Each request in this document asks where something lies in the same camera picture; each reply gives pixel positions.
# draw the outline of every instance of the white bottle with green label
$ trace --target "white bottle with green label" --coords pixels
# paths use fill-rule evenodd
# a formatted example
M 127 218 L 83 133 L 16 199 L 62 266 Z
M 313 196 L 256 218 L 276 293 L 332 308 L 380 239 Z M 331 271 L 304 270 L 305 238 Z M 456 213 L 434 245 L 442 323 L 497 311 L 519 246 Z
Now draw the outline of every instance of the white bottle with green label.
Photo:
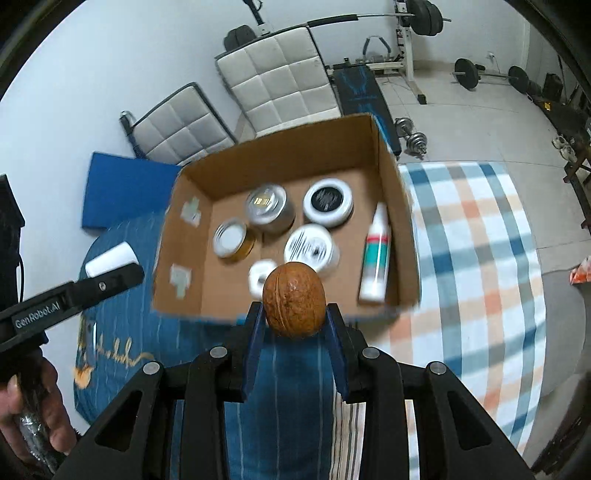
M 390 225 L 385 203 L 378 203 L 363 255 L 359 300 L 384 303 L 390 260 Z

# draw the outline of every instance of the silver bolt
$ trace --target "silver bolt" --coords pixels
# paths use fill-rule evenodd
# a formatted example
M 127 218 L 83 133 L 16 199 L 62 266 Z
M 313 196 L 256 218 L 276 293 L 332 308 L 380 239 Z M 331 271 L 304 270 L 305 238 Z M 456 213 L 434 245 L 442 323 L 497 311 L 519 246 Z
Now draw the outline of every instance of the silver bolt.
M 154 375 L 158 370 L 160 370 L 160 365 L 156 362 L 150 362 L 144 365 L 144 373 L 146 375 Z
M 215 346 L 209 351 L 213 358 L 224 358 L 228 354 L 228 349 L 224 346 Z
M 443 375 L 445 372 L 447 372 L 447 367 L 441 362 L 433 362 L 431 365 L 429 365 L 429 370 L 431 370 L 431 372 L 436 375 Z
M 361 352 L 365 358 L 369 358 L 373 360 L 374 358 L 379 357 L 379 350 L 373 346 L 367 346 Z

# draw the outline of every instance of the plaid tablecloth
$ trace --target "plaid tablecloth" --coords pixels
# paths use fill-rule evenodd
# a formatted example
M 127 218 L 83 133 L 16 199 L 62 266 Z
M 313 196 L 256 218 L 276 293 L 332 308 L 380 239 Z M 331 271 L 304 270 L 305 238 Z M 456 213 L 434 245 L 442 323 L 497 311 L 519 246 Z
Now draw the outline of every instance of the plaid tablecloth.
M 522 453 L 540 398 L 545 305 L 517 191 L 502 164 L 409 164 L 401 172 L 413 200 L 421 303 L 391 325 L 360 328 L 400 362 L 448 365 Z M 344 406 L 336 393 L 333 405 L 333 463 L 341 468 L 331 478 L 345 480 L 343 471 L 359 468 L 351 459 L 361 451 L 365 415 L 363 405 Z M 418 478 L 410 402 L 407 414 L 411 477 Z

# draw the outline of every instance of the walnut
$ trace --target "walnut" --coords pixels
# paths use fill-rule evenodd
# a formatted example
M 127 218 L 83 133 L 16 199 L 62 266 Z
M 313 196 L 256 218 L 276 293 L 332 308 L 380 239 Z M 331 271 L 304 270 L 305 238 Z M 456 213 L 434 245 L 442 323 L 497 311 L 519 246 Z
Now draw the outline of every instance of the walnut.
M 289 262 L 267 277 L 262 291 L 267 323 L 281 336 L 314 335 L 324 323 L 326 297 L 318 274 L 308 265 Z

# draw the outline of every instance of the white cushion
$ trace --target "white cushion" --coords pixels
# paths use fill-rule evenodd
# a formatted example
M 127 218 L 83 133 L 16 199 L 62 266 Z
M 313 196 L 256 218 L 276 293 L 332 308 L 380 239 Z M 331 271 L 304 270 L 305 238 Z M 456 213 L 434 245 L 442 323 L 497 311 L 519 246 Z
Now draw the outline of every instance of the white cushion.
M 236 143 L 202 95 L 195 84 L 185 85 L 133 126 L 150 160 L 184 165 Z
M 341 116 L 307 27 L 261 37 L 217 67 L 257 136 Z

